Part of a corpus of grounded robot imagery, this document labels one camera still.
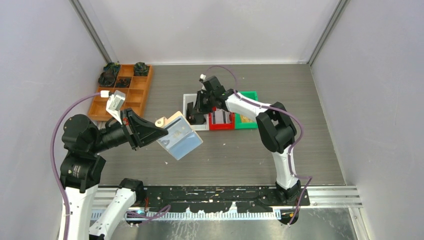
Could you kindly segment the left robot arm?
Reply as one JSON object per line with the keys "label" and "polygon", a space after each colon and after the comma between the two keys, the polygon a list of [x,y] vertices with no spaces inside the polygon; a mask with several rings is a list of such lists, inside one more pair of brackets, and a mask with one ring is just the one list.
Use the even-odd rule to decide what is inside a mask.
{"label": "left robot arm", "polygon": [[60,166],[59,186],[65,193],[59,236],[64,240],[109,240],[131,206],[147,197],[141,180],[124,178],[100,218],[90,225],[95,195],[106,160],[101,152],[128,143],[132,150],[147,146],[168,134],[138,116],[131,108],[112,117],[99,129],[88,116],[77,114],[63,126],[67,154]]}

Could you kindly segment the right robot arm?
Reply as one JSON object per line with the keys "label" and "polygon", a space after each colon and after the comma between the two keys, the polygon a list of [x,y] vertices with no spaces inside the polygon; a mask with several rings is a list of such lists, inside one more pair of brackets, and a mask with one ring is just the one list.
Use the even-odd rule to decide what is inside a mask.
{"label": "right robot arm", "polygon": [[271,152],[276,169],[276,195],[283,205],[291,205],[301,190],[301,183],[294,174],[294,164],[290,159],[295,144],[297,129],[284,105],[262,103],[239,93],[234,89],[226,90],[216,76],[201,74],[201,90],[196,100],[186,105],[186,119],[190,124],[205,122],[205,115],[213,110],[239,114],[257,124],[259,136],[264,147]]}

